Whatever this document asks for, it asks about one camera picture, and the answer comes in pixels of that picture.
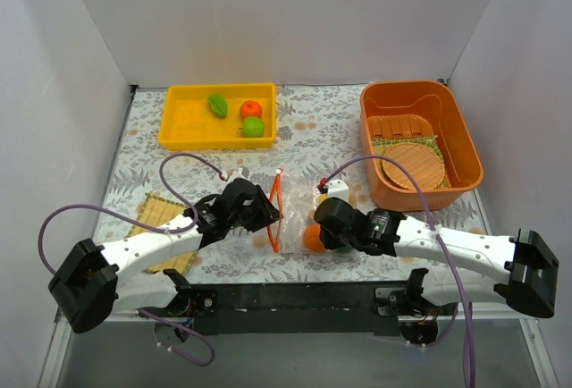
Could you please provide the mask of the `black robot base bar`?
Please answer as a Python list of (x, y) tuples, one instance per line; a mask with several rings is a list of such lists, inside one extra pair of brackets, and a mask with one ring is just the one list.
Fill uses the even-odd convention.
[(189, 318), (203, 335), (245, 333), (372, 333), (400, 335), (399, 318), (452, 316), (452, 304), (435, 310), (405, 301), (406, 283), (195, 284), (156, 316)]

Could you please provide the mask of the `orange fake tangerine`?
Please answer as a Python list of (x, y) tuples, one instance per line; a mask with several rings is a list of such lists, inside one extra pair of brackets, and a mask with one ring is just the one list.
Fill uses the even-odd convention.
[(261, 118), (262, 114), (263, 108), (256, 100), (246, 100), (240, 106), (241, 119), (246, 119), (248, 117)]
[(324, 253), (325, 247), (321, 241), (321, 226), (319, 224), (309, 225), (303, 234), (303, 246), (313, 253)]

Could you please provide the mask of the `light green fake apple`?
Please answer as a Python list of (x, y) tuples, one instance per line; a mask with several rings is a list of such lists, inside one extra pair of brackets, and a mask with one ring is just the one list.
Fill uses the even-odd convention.
[(247, 116), (242, 121), (241, 132), (244, 138), (262, 138), (265, 134), (265, 123), (257, 116)]

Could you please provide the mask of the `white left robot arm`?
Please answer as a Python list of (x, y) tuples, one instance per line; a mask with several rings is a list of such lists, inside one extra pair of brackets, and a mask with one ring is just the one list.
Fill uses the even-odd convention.
[(200, 199), (151, 232), (101, 245), (91, 239), (78, 242), (48, 290), (75, 333), (139, 308), (160, 316), (195, 314), (200, 301), (179, 271), (148, 274), (148, 268), (223, 240), (233, 229), (257, 232), (281, 218), (260, 186), (235, 179), (222, 193)]

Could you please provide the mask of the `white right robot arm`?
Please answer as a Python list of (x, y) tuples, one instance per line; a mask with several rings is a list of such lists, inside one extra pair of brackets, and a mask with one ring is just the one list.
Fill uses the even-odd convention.
[(447, 265), (408, 279), (406, 307), (424, 314), (432, 307), (468, 302), (504, 303), (536, 318), (551, 318), (559, 260), (542, 236), (521, 229), (515, 236), (490, 236), (430, 227), (399, 212), (366, 214), (340, 198), (326, 198), (314, 214), (326, 249), (352, 247), (370, 256), (414, 257)]

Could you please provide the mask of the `green fake pepper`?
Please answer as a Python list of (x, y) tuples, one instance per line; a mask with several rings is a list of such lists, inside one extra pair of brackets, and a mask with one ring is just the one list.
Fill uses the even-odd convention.
[(207, 97), (210, 111), (218, 118), (226, 118), (228, 115), (228, 102), (221, 94), (213, 94)]

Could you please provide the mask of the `clear zip top bag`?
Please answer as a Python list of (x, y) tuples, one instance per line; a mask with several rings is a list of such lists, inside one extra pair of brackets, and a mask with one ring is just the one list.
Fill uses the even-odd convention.
[[(290, 175), (283, 168), (276, 170), (269, 199), (280, 210), (282, 219), (267, 228), (274, 253), (313, 253), (303, 246), (303, 234), (309, 225), (317, 224), (314, 221), (318, 208), (315, 203), (320, 194), (326, 193), (321, 193), (312, 180)], [(348, 203), (357, 206), (350, 188)]]

